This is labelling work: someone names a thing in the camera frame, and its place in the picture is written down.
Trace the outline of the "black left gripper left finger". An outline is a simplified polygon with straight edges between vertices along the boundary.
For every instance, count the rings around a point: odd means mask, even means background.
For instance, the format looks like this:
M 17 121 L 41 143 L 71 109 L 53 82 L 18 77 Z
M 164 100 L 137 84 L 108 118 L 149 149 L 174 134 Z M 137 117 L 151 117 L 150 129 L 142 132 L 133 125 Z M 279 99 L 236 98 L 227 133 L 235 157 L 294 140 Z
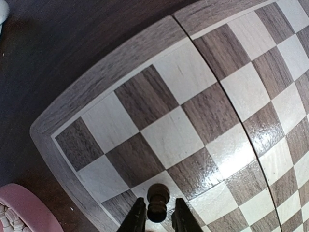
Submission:
M 118 232 L 145 232 L 145 223 L 146 204 L 144 198 L 139 197 L 120 225 Z

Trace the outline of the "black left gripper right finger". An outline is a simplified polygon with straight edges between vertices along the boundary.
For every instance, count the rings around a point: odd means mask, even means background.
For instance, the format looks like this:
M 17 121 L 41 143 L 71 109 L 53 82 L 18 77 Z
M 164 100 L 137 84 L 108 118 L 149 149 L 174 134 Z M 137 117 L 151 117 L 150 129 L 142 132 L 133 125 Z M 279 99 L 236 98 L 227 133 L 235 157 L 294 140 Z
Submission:
M 172 227 L 176 232 L 202 232 L 202 228 L 193 216 L 183 198 L 177 198 L 172 213 Z

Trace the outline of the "dark chess piece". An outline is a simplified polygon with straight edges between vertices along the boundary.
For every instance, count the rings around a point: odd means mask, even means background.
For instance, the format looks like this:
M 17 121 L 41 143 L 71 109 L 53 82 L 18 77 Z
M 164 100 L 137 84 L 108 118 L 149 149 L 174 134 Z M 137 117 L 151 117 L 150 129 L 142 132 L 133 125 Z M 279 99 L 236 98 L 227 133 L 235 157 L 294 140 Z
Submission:
M 170 199 L 170 193 L 167 186 L 163 184 L 153 184 L 147 192 L 149 202 L 147 217 L 154 223 L 161 223 L 167 216 L 167 204 Z

